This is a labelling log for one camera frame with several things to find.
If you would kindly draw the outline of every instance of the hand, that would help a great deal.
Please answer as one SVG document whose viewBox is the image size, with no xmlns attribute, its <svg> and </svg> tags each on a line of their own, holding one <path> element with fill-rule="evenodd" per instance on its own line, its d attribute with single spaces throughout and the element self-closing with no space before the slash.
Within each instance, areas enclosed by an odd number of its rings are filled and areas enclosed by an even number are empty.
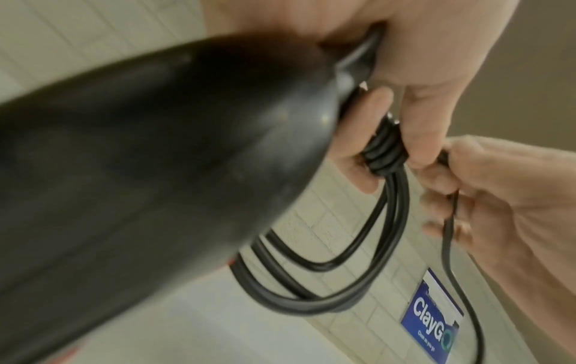
<svg viewBox="0 0 576 364">
<path fill-rule="evenodd" d="M 518 0 L 202 3 L 210 35 L 280 31 L 315 41 L 342 43 L 361 38 L 372 23 L 387 21 L 374 78 L 406 87 L 400 112 L 402 138 L 409 164 L 423 167 L 433 163 L 439 154 L 456 102 L 504 30 Z M 372 132 L 371 128 L 365 130 L 367 136 Z M 346 170 L 348 165 L 340 167 Z M 373 179 L 370 182 L 370 175 L 361 169 L 354 167 L 345 173 L 361 190 L 376 189 Z"/>
<path fill-rule="evenodd" d="M 445 195 L 459 189 L 455 241 L 492 278 L 529 249 L 576 294 L 576 154 L 480 137 L 447 149 L 450 169 L 417 171 L 428 188 L 421 203 L 435 220 L 424 232 L 441 236 L 440 222 L 452 213 Z"/>
</svg>

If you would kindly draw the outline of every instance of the cable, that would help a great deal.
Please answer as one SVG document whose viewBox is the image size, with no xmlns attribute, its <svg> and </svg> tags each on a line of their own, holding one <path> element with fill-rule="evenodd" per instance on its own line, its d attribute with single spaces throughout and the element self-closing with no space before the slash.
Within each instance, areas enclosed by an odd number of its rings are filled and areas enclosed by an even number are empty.
<svg viewBox="0 0 576 364">
<path fill-rule="evenodd" d="M 363 57 L 369 50 L 373 51 L 382 38 L 382 31 L 382 28 L 373 27 L 373 31 L 369 32 L 360 45 L 353 49 L 337 66 L 347 67 L 347 65 L 355 59 Z M 350 97 L 350 100 L 353 101 L 354 98 L 359 96 L 358 94 L 360 92 L 362 91 L 358 89 L 356 94 Z M 404 163 L 408 159 L 408 153 L 401 139 L 398 122 L 394 120 L 391 114 L 387 114 L 382 119 L 375 135 L 368 142 L 368 145 L 362 151 L 361 155 L 364 157 L 366 165 L 372 173 L 385 178 L 385 190 L 379 197 L 374 210 L 361 228 L 357 237 L 354 238 L 352 243 L 342 253 L 329 261 L 315 262 L 307 260 L 290 249 L 273 230 L 267 232 L 266 238 L 274 249 L 295 265 L 310 272 L 329 272 L 344 264 L 358 250 L 378 217 L 384 208 L 386 208 L 386 217 L 382 233 L 367 270 L 348 287 L 330 296 L 320 297 L 290 276 L 268 251 L 262 240 L 257 238 L 251 246 L 256 257 L 274 279 L 292 293 L 294 297 L 284 297 L 264 287 L 252 275 L 242 255 L 238 254 L 236 260 L 230 265 L 230 269 L 240 286 L 256 302 L 282 314 L 310 316 L 350 309 L 368 292 L 370 286 L 380 275 L 398 245 L 406 228 L 410 208 L 408 179 L 404 169 Z M 448 154 L 442 152 L 438 158 L 438 162 L 447 166 Z M 455 212 L 458 192 L 450 195 L 449 198 L 452 201 Z M 481 364 L 484 362 L 485 357 L 485 340 L 482 327 L 470 300 L 460 287 L 451 268 L 450 252 L 452 238 L 454 236 L 454 225 L 454 215 L 452 215 L 450 219 L 447 219 L 444 223 L 442 266 L 450 283 L 454 286 L 456 293 L 463 301 L 470 315 L 477 339 L 476 359 L 474 363 Z"/>
</svg>

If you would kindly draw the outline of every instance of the blue and white poster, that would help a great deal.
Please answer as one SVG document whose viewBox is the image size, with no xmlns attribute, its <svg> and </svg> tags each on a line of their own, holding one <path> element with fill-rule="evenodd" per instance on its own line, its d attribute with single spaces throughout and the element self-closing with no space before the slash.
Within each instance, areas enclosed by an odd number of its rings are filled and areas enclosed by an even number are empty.
<svg viewBox="0 0 576 364">
<path fill-rule="evenodd" d="M 432 270 L 416 290 L 402 326 L 438 364 L 445 364 L 464 313 Z"/>
</svg>

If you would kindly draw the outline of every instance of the brick wall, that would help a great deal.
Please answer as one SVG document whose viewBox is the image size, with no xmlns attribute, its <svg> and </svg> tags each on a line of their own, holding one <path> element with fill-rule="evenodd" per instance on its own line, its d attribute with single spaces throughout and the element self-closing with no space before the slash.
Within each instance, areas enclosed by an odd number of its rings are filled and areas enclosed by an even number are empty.
<svg viewBox="0 0 576 364">
<path fill-rule="evenodd" d="M 204 36 L 196 0 L 0 0 L 0 100 L 96 65 Z M 413 178 L 410 182 L 412 212 L 406 234 L 369 294 L 349 312 L 309 319 L 358 364 L 431 363 L 398 322 L 427 267 L 451 287 L 440 265 L 439 243 L 419 233 L 425 220 L 418 209 L 421 190 Z M 357 234 L 375 202 L 375 196 L 357 192 L 326 164 L 275 228 L 302 255 L 327 260 Z M 343 268 L 324 275 L 279 260 L 309 289 L 329 294 L 365 270 L 378 237 L 375 228 Z M 249 251 L 245 254 L 257 276 L 283 291 Z M 535 363 L 470 258 L 456 250 L 453 261 L 485 327 L 487 363 Z M 471 362 L 474 345 L 466 321 L 449 363 Z"/>
</svg>

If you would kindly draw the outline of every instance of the skin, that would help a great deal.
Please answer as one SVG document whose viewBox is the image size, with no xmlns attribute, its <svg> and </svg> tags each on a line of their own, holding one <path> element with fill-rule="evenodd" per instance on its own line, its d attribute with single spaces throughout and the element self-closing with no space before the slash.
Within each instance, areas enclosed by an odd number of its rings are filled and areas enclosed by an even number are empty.
<svg viewBox="0 0 576 364">
<path fill-rule="evenodd" d="M 208 34 L 281 32 L 313 41 L 346 43 L 374 22 L 388 24 L 378 54 L 375 80 L 404 86 L 401 132 L 409 164 L 434 162 L 454 107 L 499 38 L 517 0 L 203 0 Z M 359 101 L 340 124 L 330 151 L 342 173 L 361 191 L 374 192 L 378 180 L 357 154 L 388 109 L 388 89 Z"/>
<path fill-rule="evenodd" d="M 576 154 L 480 137 L 446 148 L 449 169 L 417 172 L 433 218 L 424 232 L 442 235 L 445 195 L 459 190 L 456 242 L 576 356 Z"/>
</svg>

